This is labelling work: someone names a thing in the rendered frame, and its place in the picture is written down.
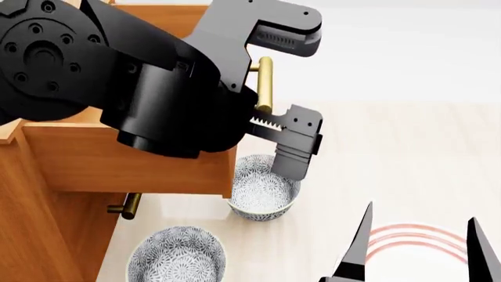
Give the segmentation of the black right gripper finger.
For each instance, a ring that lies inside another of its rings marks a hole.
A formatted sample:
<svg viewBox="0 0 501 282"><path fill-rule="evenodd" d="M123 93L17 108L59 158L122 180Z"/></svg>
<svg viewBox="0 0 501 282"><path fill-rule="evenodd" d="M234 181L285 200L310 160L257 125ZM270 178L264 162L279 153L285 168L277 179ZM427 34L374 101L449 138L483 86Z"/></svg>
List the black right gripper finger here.
<svg viewBox="0 0 501 282"><path fill-rule="evenodd" d="M476 218L467 224L469 282L501 282L501 262Z"/></svg>
<svg viewBox="0 0 501 282"><path fill-rule="evenodd" d="M364 282L368 243L373 222L373 202L362 217L353 241L337 267L337 282Z"/></svg>

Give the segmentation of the black toothed left gripper finger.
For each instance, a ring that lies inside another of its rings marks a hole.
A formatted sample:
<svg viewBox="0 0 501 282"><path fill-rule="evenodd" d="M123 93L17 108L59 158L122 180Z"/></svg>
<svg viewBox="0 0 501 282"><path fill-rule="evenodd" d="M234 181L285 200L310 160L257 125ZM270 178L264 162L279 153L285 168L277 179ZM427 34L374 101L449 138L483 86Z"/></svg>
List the black toothed left gripper finger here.
<svg viewBox="0 0 501 282"><path fill-rule="evenodd" d="M320 112L291 105L276 116L255 110L249 134L276 143L272 173L291 180L305 178L312 157L318 154L323 136Z"/></svg>

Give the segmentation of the long brass drawer handle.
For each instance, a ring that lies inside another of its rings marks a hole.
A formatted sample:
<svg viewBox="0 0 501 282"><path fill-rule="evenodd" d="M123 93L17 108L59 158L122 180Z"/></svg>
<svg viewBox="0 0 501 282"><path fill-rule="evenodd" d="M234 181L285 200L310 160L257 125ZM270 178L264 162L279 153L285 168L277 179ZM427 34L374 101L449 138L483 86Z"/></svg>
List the long brass drawer handle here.
<svg viewBox="0 0 501 282"><path fill-rule="evenodd" d="M264 56L258 63L250 66L250 72L258 73L256 109L267 114L273 110L273 62L272 58Z"/></svg>

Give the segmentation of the wooden cabinet drawer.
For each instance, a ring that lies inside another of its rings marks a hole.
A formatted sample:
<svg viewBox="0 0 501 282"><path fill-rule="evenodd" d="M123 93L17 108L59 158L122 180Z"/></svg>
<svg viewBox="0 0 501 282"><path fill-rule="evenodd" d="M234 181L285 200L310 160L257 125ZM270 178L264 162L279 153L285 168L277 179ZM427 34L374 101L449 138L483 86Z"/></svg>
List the wooden cabinet drawer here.
<svg viewBox="0 0 501 282"><path fill-rule="evenodd" d="M100 0L81 0L79 6L4 0L0 125L58 121L89 107L103 113L118 53L159 60L183 46L191 45ZM165 157L119 143L117 135L99 119L95 125L37 127L30 139L54 190L231 194L233 147L200 152L196 159Z"/></svg>

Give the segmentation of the wooden cabinet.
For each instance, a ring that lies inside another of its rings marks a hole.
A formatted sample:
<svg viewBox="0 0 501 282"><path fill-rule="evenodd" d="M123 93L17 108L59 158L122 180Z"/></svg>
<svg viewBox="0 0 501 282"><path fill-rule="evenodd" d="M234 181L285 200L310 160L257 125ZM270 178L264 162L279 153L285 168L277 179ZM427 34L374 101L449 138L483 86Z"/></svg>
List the wooden cabinet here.
<svg viewBox="0 0 501 282"><path fill-rule="evenodd" d="M0 126L0 282L96 282L125 194L50 189L22 127Z"/></svg>

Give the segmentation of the white plate with red rings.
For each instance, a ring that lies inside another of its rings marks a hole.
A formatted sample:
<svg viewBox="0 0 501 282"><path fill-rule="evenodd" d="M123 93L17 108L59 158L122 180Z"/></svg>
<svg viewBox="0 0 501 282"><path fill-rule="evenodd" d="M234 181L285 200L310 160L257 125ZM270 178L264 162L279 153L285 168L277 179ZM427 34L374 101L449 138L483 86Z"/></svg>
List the white plate with red rings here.
<svg viewBox="0 0 501 282"><path fill-rule="evenodd" d="M330 277L337 277L345 253ZM422 222L392 222L373 228L364 282L469 282L467 229L458 234Z"/></svg>

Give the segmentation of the small floral patterned bowl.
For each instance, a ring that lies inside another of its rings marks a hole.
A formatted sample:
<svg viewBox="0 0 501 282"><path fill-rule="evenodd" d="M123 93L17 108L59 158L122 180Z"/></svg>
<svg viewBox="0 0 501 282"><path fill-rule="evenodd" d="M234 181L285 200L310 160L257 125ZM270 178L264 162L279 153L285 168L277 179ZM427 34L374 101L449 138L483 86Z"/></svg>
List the small floral patterned bowl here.
<svg viewBox="0 0 501 282"><path fill-rule="evenodd" d="M273 161L269 154L251 154L237 160L228 205L241 218L275 220L297 199L301 183L272 173Z"/></svg>

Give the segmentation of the large floral patterned bowl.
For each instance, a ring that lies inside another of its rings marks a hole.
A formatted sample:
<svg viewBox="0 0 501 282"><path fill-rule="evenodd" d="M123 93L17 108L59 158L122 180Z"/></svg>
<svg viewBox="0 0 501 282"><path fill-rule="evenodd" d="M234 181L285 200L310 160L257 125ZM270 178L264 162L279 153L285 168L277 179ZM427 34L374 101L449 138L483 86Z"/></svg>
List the large floral patterned bowl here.
<svg viewBox="0 0 501 282"><path fill-rule="evenodd" d="M222 282L222 242L196 226L173 226L151 234L129 257L126 282Z"/></svg>

